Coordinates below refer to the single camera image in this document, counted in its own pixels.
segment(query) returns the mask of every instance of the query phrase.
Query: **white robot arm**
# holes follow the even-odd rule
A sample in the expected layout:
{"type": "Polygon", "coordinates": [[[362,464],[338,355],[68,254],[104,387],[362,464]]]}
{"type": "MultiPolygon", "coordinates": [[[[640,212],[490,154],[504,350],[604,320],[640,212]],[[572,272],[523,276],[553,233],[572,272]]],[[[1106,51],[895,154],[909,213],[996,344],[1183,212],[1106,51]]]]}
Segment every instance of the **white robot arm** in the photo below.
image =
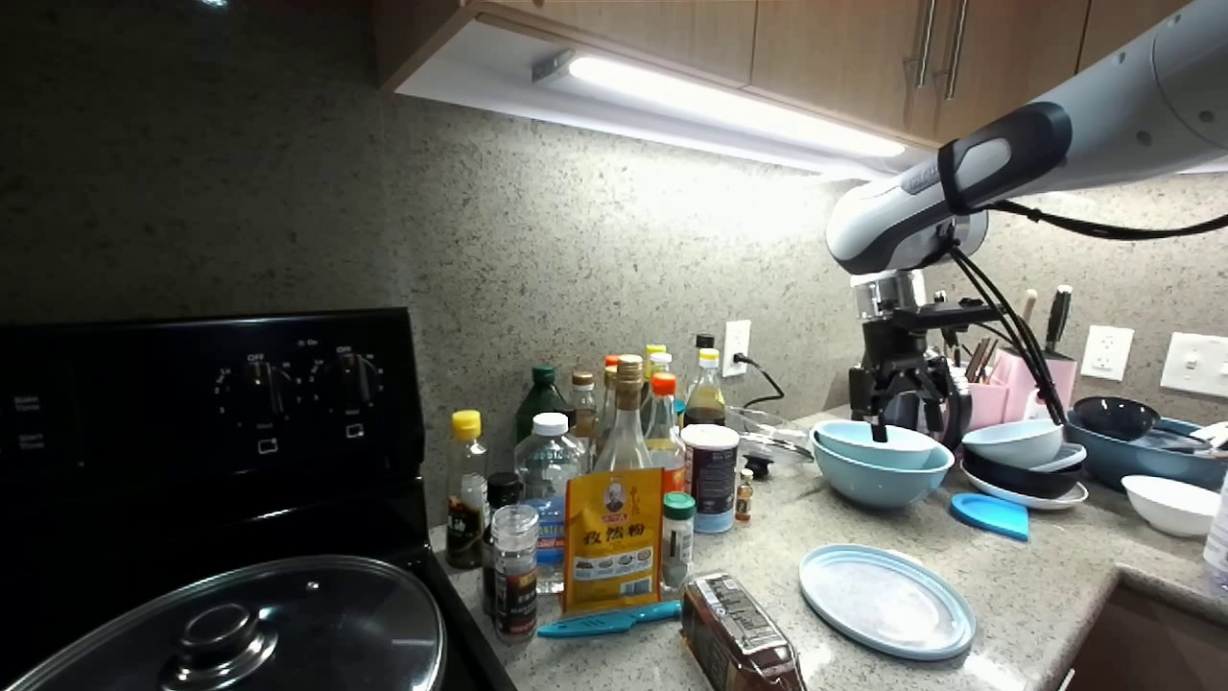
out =
{"type": "Polygon", "coordinates": [[[1228,0],[1195,0],[1086,73],[947,142],[918,170],[851,186],[828,217],[847,272],[976,254],[987,202],[1022,193],[1145,180],[1228,154],[1228,0]]]}

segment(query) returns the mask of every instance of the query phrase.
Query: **bowl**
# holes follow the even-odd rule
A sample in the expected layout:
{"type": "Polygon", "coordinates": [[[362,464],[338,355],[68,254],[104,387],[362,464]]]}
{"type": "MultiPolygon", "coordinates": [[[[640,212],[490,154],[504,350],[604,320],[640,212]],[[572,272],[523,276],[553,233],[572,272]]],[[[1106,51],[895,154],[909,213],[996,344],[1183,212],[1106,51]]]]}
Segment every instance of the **bowl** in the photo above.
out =
{"type": "Polygon", "coordinates": [[[987,460],[1031,469],[1049,464],[1064,450],[1064,424],[1050,419],[1002,421],[963,432],[963,446],[987,460]]]}
{"type": "Polygon", "coordinates": [[[1078,479],[1083,479],[1083,464],[1068,464],[1068,469],[1055,469],[1055,471],[1026,471],[1026,469],[1013,469],[1013,464],[993,464],[972,450],[963,450],[963,469],[987,485],[996,485],[1005,491],[1018,491],[1018,496],[1039,496],[1039,500],[1055,500],[1055,496],[1068,496],[1078,479]]]}
{"type": "Polygon", "coordinates": [[[1122,477],[1165,477],[1220,491],[1228,469],[1225,460],[1165,450],[1165,441],[1186,441],[1195,428],[1195,421],[1158,419],[1145,436],[1122,441],[1068,419],[1069,441],[1086,446],[1086,477],[1112,491],[1122,491],[1122,477]]]}
{"type": "Polygon", "coordinates": [[[1133,441],[1158,421],[1158,412],[1135,400],[1086,395],[1069,405],[1069,419],[1095,432],[1133,441]]]}
{"type": "Polygon", "coordinates": [[[1199,485],[1178,485],[1165,477],[1123,477],[1128,506],[1145,513],[1158,532],[1206,536],[1220,511],[1220,496],[1199,485]]]}
{"type": "Polygon", "coordinates": [[[954,464],[944,446],[932,446],[922,469],[872,464],[828,446],[815,446],[815,456],[835,496],[875,511],[902,511],[922,501],[944,485],[947,469],[954,464]]]}
{"type": "Polygon", "coordinates": [[[819,421],[815,441],[862,464],[888,469],[922,469],[938,450],[932,436],[904,424],[888,424],[888,441],[875,441],[872,421],[851,419],[819,421]]]}

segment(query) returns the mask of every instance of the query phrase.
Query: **wall outlet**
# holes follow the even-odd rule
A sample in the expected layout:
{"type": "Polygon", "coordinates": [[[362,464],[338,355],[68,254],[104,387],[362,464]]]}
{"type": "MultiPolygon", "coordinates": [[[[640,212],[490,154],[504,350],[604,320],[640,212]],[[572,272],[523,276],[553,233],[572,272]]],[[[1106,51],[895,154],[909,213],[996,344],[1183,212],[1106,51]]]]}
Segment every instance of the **wall outlet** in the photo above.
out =
{"type": "Polygon", "coordinates": [[[1165,343],[1158,387],[1228,400],[1228,339],[1176,335],[1165,343]]]}
{"type": "Polygon", "coordinates": [[[1123,381],[1133,339],[1135,328],[1095,322],[1083,344],[1083,377],[1123,381]]]}
{"type": "Polygon", "coordinates": [[[743,363],[735,363],[733,353],[753,353],[753,320],[724,322],[720,377],[743,377],[743,363]]]}

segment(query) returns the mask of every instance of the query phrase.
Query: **fluorescent light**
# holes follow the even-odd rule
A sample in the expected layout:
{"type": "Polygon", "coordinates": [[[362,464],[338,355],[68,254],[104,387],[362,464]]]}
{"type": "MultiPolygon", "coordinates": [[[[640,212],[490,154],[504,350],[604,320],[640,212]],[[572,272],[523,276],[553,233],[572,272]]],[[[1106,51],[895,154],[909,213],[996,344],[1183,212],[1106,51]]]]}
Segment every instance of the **fluorescent light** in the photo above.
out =
{"type": "Polygon", "coordinates": [[[819,154],[847,156],[902,156],[904,144],[872,131],[856,131],[810,110],[796,110],[743,90],[714,89],[702,82],[655,73],[629,62],[610,62],[595,52],[563,52],[538,67],[540,83],[558,83],[581,96],[595,96],[619,107],[652,110],[666,120],[688,120],[716,131],[735,131],[750,138],[773,138],[819,154]]]}

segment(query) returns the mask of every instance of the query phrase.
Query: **kitchen counter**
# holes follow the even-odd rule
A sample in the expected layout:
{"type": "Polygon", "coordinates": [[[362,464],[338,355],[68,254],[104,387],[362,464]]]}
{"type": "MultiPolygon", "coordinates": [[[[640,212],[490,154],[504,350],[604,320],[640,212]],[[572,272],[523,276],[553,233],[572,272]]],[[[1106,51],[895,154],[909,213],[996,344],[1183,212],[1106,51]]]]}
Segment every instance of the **kitchen counter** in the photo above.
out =
{"type": "MultiPolygon", "coordinates": [[[[1058,687],[1083,633],[1117,579],[1211,610],[1228,597],[1202,569],[1202,542],[1176,542],[1128,513],[1117,491],[1064,513],[1031,513],[1030,546],[954,520],[944,491],[902,513],[872,513],[825,487],[815,460],[755,485],[753,520],[698,536],[695,570],[724,569],[788,628],[810,687],[1058,687]],[[820,546],[875,546],[922,560],[976,615],[976,645],[950,665],[902,665],[828,628],[799,592],[799,565],[820,546]]],[[[458,570],[458,592],[481,610],[481,570],[458,570]]],[[[674,623],[625,636],[507,645],[487,628],[519,687],[707,687],[674,623]]]]}

